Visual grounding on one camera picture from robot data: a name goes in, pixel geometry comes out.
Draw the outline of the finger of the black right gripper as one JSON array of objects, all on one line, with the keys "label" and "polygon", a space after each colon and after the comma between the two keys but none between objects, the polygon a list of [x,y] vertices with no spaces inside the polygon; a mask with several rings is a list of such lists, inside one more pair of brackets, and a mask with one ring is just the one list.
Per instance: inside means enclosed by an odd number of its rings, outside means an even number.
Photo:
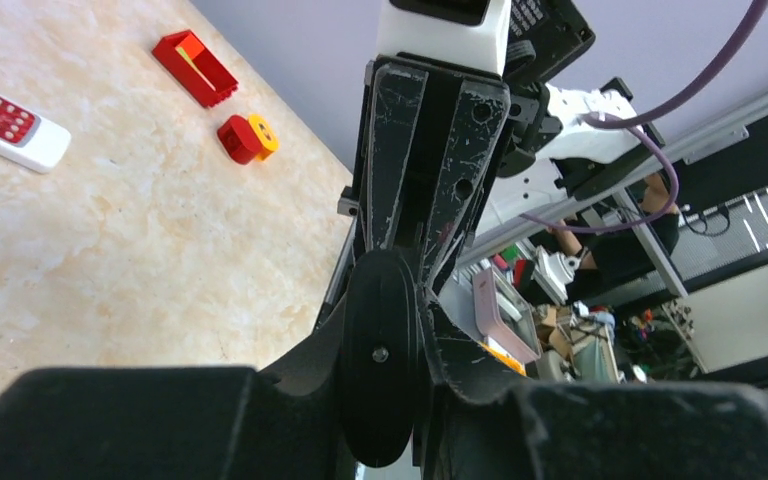
[{"label": "finger of the black right gripper", "polygon": [[400,63],[375,72],[367,166],[366,246],[392,247],[428,73]]},{"label": "finger of the black right gripper", "polygon": [[420,284],[430,290],[472,194],[484,178],[510,107],[502,84],[462,83],[445,143],[423,243]]}]

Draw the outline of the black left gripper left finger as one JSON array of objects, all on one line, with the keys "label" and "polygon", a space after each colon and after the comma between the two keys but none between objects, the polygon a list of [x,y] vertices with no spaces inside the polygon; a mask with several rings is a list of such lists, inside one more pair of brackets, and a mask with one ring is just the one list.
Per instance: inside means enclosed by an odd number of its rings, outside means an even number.
[{"label": "black left gripper left finger", "polygon": [[333,366],[348,309],[263,370],[26,372],[0,394],[0,479],[350,479]]}]

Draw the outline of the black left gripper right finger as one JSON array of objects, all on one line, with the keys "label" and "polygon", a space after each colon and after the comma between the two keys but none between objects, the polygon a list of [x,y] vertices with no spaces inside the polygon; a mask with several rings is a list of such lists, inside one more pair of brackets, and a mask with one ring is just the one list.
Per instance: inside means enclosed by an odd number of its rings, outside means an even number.
[{"label": "black left gripper right finger", "polygon": [[547,382],[503,365],[419,299],[432,398],[426,479],[768,479],[768,396],[735,383]]}]

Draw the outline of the white remote control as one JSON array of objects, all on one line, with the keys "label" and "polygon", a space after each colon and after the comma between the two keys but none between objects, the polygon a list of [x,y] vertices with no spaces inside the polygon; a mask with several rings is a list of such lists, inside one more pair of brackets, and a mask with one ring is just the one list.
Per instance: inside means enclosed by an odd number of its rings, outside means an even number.
[{"label": "white remote control", "polygon": [[0,156],[39,174],[51,172],[72,140],[61,125],[0,94]]}]

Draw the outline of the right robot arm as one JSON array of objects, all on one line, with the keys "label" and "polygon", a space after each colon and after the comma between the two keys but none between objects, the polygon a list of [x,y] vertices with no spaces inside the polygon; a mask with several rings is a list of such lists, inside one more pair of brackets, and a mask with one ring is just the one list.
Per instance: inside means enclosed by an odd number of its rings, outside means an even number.
[{"label": "right robot arm", "polygon": [[599,195],[647,157],[649,125],[614,79],[555,87],[594,34],[569,1],[385,1],[368,64],[353,183],[351,284],[438,291],[526,214]]}]

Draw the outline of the pink storage box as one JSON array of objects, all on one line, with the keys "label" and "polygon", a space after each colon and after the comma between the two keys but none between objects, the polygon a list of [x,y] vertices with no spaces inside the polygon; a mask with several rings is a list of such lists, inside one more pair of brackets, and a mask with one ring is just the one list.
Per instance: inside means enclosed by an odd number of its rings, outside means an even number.
[{"label": "pink storage box", "polygon": [[471,284],[475,323],[485,344],[520,365],[539,360],[542,347],[531,305],[495,267],[474,273]]}]

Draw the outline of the person in black shirt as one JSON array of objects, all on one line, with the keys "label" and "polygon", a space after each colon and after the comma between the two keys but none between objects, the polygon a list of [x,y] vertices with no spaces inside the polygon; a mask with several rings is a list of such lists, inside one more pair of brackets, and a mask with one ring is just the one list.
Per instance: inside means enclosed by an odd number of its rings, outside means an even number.
[{"label": "person in black shirt", "polygon": [[[651,214],[666,207],[668,211],[649,224],[667,254],[672,254],[679,235],[680,210],[671,202],[669,181],[662,173],[645,177],[646,188],[639,208]],[[649,259],[634,233],[624,230],[592,236],[550,228],[548,232],[566,255],[581,259],[574,280],[566,286],[568,300],[584,301],[605,290],[622,285],[653,271]]]}]

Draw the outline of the red plastic bin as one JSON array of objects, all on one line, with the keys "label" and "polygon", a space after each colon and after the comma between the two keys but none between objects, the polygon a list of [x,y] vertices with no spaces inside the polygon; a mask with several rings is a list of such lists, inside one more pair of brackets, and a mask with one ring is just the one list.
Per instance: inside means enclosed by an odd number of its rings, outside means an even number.
[{"label": "red plastic bin", "polygon": [[237,79],[192,30],[162,37],[151,53],[203,108],[219,105],[238,89]]}]

